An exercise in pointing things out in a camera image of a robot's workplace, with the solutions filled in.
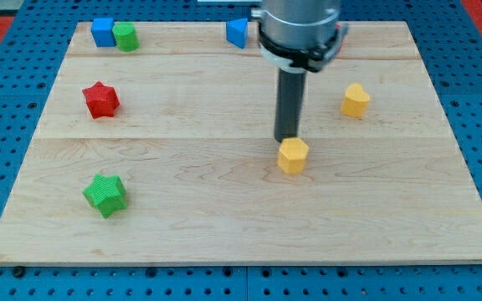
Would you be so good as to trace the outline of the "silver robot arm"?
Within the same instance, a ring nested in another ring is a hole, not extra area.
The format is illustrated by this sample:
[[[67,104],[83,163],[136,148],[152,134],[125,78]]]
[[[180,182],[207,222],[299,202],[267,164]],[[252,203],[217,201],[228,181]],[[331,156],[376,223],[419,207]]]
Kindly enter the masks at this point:
[[[341,49],[340,0],[262,0],[251,11],[262,56],[291,73],[318,73]]]

